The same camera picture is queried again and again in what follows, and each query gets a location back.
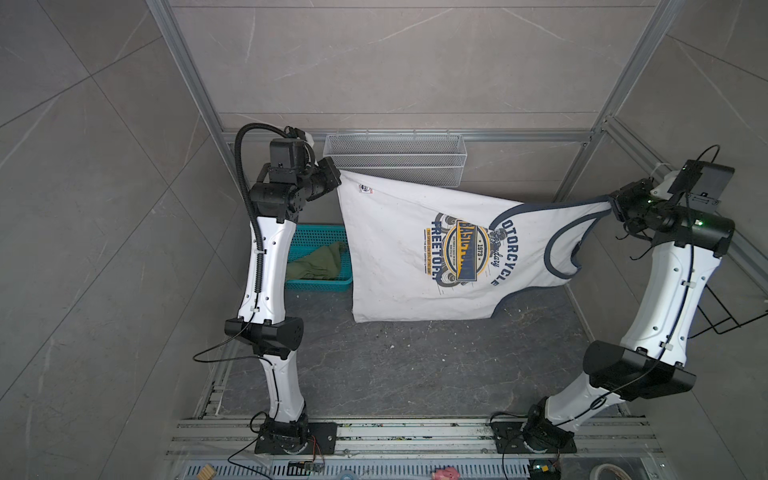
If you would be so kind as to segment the white navy-trimmed tank top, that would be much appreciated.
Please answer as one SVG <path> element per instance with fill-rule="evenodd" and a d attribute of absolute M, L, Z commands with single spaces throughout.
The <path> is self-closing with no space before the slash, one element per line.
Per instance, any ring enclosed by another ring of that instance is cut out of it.
<path fill-rule="evenodd" d="M 566 284 L 606 198 L 520 203 L 344 171 L 338 199 L 356 322 L 477 320 Z"/>

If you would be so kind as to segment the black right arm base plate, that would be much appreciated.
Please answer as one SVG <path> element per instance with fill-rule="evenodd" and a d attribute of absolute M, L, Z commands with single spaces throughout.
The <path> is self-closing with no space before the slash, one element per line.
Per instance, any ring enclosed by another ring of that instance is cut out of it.
<path fill-rule="evenodd" d="M 574 433 L 545 421 L 528 426 L 522 420 L 490 423 L 499 454 L 572 454 L 577 452 Z"/>

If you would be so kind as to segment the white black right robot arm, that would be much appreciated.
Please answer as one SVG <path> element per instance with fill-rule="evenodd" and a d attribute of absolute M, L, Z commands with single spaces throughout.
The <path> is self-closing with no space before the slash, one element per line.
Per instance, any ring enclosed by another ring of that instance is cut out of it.
<path fill-rule="evenodd" d="M 735 224 L 693 209 L 690 192 L 681 187 L 667 199 L 652 190 L 652 181 L 642 179 L 609 197 L 628 234 L 653 234 L 651 273 L 637 315 L 619 343 L 592 342 L 581 374 L 530 408 L 520 435 L 532 452 L 567 451 L 581 424 L 604 409 L 684 393 L 695 384 L 695 375 L 685 369 L 689 331 Z"/>

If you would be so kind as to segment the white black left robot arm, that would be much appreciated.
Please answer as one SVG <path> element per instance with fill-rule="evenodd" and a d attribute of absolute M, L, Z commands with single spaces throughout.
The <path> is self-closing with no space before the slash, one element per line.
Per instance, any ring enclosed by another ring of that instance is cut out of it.
<path fill-rule="evenodd" d="M 269 160 L 255 182 L 248 182 L 242 144 L 247 134 L 275 134 Z M 261 438 L 288 453 L 300 452 L 310 440 L 306 402 L 301 394 L 296 353 L 304 323 L 289 317 L 284 294 L 288 257 L 303 207 L 338 188 L 340 172 L 329 157 L 317 158 L 308 133 L 253 122 L 241 127 L 233 144 L 235 176 L 250 227 L 250 253 L 243 301 L 226 321 L 228 340 L 251 347 L 262 365 L 269 394 Z"/>

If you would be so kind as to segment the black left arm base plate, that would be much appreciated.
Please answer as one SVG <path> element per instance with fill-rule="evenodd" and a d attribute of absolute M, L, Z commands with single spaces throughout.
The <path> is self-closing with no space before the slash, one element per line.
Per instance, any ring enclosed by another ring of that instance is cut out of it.
<path fill-rule="evenodd" d="M 256 454 L 333 454 L 339 425 L 335 422 L 268 422 L 259 429 Z"/>

